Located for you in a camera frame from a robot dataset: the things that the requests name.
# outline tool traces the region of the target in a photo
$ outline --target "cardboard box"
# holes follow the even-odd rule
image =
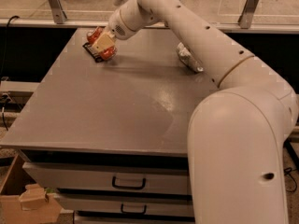
[[[0,202],[6,224],[55,223],[62,207],[54,193],[46,191],[22,169],[24,161],[17,155],[0,188]]]

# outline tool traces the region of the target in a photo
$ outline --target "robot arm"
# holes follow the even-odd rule
[[[197,106],[189,126],[196,223],[287,224],[282,148],[298,118],[294,90],[179,0],[129,0],[103,35],[127,39],[156,21],[167,22],[220,88]]]

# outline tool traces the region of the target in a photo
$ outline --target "table top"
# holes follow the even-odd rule
[[[77,29],[15,120],[1,147],[187,156],[193,110],[217,90],[176,54],[169,30],[146,29],[95,63]]]

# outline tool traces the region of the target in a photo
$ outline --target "metal drawer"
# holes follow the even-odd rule
[[[186,170],[26,162],[42,187],[191,195]]]
[[[167,219],[131,219],[131,218],[113,218],[113,217],[82,217],[75,213],[74,224],[195,224],[193,220],[173,220]]]
[[[131,216],[194,217],[192,201],[111,195],[57,193],[55,199],[68,210]]]

